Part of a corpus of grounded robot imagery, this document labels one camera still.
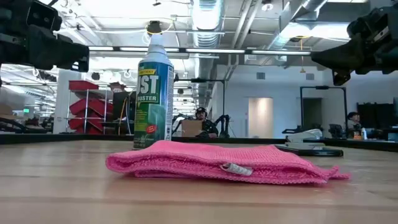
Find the workbench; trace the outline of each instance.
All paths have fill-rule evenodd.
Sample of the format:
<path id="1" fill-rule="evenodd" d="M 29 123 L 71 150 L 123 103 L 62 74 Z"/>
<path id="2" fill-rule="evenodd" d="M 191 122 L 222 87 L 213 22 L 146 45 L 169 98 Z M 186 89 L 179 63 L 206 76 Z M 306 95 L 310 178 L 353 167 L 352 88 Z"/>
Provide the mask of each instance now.
<path id="1" fill-rule="evenodd" d="M 396 223 L 398 154 L 343 149 L 352 180 L 324 187 L 217 180 L 135 179 L 110 172 L 106 156 L 129 141 L 0 146 L 0 223 Z"/>

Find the folded cloth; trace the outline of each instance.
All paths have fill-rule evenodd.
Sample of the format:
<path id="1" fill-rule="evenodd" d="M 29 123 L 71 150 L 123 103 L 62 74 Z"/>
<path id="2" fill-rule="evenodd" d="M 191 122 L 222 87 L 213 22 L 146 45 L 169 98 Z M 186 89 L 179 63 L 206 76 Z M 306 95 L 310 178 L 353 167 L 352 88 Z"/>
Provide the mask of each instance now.
<path id="1" fill-rule="evenodd" d="M 349 179 L 338 167 L 321 169 L 275 146 L 223 148 L 158 141 L 140 151 L 108 156 L 106 166 L 135 177 L 226 179 L 259 184 L 324 184 Z"/>

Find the man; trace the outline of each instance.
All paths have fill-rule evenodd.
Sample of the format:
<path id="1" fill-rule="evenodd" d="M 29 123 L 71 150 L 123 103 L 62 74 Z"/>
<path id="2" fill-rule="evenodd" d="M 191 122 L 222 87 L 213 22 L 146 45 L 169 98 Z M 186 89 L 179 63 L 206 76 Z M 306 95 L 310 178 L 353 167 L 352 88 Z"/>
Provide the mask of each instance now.
<path id="1" fill-rule="evenodd" d="M 353 138 L 355 132 L 361 133 L 361 123 L 360 120 L 361 118 L 359 117 L 359 113 L 357 112 L 351 112 L 347 116 L 348 121 L 347 121 L 347 127 L 348 127 L 348 137 Z"/>
<path id="2" fill-rule="evenodd" d="M 202 121 L 202 126 L 201 126 L 202 133 L 200 133 L 198 137 L 203 137 L 203 138 L 218 137 L 218 130 L 216 126 L 214 125 L 213 122 L 206 119 L 207 118 L 206 109 L 204 109 L 203 107 L 198 108 L 195 113 L 195 116 L 198 121 Z"/>

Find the aerosol can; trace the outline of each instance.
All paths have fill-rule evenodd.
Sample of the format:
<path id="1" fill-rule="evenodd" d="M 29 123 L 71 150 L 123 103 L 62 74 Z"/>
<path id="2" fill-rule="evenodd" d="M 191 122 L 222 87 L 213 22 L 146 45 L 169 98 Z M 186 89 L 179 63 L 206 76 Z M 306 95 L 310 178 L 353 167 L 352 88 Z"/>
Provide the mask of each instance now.
<path id="1" fill-rule="evenodd" d="M 134 149 L 171 140 L 174 67 L 166 56 L 162 35 L 151 37 L 148 54 L 138 64 Z"/>

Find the desk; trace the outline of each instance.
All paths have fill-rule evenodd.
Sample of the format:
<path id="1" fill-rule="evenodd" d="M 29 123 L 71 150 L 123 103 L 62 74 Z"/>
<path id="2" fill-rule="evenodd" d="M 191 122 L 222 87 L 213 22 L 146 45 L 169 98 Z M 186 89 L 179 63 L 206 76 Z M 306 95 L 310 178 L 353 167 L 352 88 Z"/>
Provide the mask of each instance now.
<path id="1" fill-rule="evenodd" d="M 134 179 L 107 170 L 131 142 L 72 141 L 0 146 L 0 223 L 396 223 L 398 154 L 345 149 L 351 181 L 325 187 L 189 179 Z"/>

